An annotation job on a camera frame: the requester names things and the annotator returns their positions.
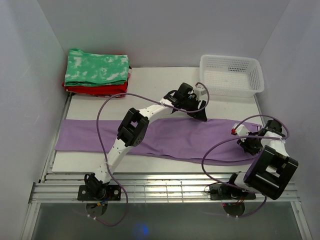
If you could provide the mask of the purple trousers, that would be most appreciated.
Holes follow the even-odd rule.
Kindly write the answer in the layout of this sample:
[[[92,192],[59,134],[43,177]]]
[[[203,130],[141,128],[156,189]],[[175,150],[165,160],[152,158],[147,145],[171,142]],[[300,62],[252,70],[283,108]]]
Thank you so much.
[[[55,150],[63,152],[109,151],[117,137],[119,120],[63,120]],[[192,118],[161,118],[152,122],[141,144],[128,153],[191,163],[201,163],[203,156],[214,145],[232,138],[231,129],[237,122],[229,119],[209,119],[206,122]],[[235,140],[212,150],[205,164],[240,166],[251,164],[253,156]]]

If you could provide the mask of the aluminium rail frame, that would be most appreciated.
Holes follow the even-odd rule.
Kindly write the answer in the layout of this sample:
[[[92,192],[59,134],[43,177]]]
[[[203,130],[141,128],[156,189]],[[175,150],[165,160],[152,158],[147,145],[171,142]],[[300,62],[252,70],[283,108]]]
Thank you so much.
[[[108,227],[86,216],[77,200],[85,173],[101,153],[52,150],[32,187],[23,240],[311,240],[296,184],[255,214],[235,219],[205,193],[212,182],[198,164],[127,156],[116,178],[128,192],[129,213]]]

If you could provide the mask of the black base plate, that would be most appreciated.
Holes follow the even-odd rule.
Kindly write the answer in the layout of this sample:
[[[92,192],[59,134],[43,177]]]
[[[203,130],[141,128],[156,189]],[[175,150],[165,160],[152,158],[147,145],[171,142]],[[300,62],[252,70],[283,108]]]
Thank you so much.
[[[248,193],[225,184],[211,184],[208,190],[211,200],[255,200],[254,193]]]
[[[78,201],[119,201],[122,189],[119,185],[107,185],[93,193],[86,185],[80,185],[77,194]]]

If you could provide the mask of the white perforated plastic basket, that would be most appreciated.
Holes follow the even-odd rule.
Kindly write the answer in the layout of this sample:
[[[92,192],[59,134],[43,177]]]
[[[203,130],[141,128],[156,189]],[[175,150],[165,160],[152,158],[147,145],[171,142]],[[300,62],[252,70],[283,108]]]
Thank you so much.
[[[249,57],[202,55],[199,79],[212,95],[251,98],[265,89],[261,65]]]

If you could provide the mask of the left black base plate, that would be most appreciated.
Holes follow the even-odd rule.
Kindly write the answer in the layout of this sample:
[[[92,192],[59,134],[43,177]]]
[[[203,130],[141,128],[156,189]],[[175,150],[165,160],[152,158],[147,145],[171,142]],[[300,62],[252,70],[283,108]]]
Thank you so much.
[[[119,185],[107,185],[93,193],[86,185],[80,185],[77,194],[78,201],[119,201],[122,189]]]

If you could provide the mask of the green white patterned folded garment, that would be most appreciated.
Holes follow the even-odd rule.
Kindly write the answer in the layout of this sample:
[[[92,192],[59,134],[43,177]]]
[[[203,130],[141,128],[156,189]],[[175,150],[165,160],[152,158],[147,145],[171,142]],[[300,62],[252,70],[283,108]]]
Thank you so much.
[[[87,53],[72,48],[68,52],[64,85],[66,87],[122,85],[127,81],[129,67],[127,55]]]

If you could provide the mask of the red folded garment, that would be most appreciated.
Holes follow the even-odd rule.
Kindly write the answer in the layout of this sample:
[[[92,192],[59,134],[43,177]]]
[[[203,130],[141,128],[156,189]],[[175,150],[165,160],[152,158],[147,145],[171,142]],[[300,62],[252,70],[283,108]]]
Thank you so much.
[[[114,84],[114,85],[104,85],[104,86],[65,86],[62,83],[62,87],[66,92],[72,94],[82,94],[82,95],[91,95],[95,97],[104,97],[115,94],[124,94],[128,90],[128,82],[132,74],[132,67],[128,68],[127,80],[123,84]]]

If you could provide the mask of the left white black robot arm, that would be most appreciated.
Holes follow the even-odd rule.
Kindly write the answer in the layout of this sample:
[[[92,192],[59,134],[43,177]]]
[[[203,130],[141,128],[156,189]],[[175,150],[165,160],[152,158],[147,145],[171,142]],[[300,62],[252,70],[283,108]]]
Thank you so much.
[[[79,193],[88,194],[94,200],[111,199],[108,185],[114,179],[115,169],[132,148],[142,143],[148,126],[175,112],[185,113],[202,122],[207,121],[206,107],[209,100],[201,99],[203,95],[210,95],[204,84],[198,82],[192,87],[183,82],[177,90],[169,91],[160,101],[150,99],[152,104],[148,107],[130,108],[118,126],[110,151],[106,151],[105,146],[101,147],[104,160],[97,170],[84,176],[84,186]]]

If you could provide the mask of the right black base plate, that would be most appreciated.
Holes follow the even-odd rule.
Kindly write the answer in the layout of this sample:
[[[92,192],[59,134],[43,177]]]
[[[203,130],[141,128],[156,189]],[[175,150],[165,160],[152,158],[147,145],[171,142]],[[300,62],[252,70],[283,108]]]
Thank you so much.
[[[211,200],[255,200],[254,193],[248,193],[225,184],[211,184],[208,190]]]

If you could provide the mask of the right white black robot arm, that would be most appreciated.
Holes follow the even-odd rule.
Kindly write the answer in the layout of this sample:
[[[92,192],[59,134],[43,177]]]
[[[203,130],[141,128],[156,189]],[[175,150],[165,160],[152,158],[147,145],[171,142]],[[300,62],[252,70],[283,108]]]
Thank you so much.
[[[278,199],[299,163],[289,156],[285,148],[283,125],[275,120],[268,120],[257,132],[251,132],[244,124],[235,124],[231,134],[241,136],[237,144],[246,153],[257,156],[247,172],[234,173],[226,185],[226,194],[237,199],[246,192],[261,193],[266,197]]]

